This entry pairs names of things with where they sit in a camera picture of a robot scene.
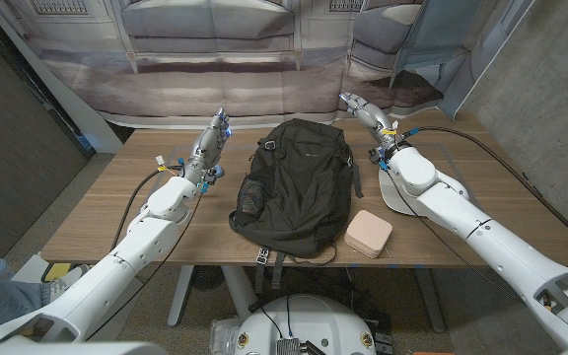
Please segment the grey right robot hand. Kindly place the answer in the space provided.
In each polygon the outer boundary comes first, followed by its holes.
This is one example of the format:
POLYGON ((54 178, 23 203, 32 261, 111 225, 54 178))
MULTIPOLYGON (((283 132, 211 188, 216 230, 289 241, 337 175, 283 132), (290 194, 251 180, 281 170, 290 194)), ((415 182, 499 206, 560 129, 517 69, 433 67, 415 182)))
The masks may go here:
POLYGON ((379 107, 356 94, 341 93, 339 97, 345 102, 347 111, 367 128, 378 144, 378 147, 370 153, 371 162, 379 166, 387 165, 392 155, 399 149, 399 141, 403 138, 397 133, 398 122, 390 123, 387 115, 379 107))

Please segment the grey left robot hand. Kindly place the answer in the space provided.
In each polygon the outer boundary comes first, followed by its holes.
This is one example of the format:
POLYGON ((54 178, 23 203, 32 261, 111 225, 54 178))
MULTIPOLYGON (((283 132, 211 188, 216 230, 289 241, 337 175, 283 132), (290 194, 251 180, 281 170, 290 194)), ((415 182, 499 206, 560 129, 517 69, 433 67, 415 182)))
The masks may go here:
POLYGON ((232 135, 229 117, 222 107, 214 114, 211 124, 195 140, 191 155, 184 166, 183 177, 200 187, 213 185, 224 172, 218 165, 222 149, 232 135))

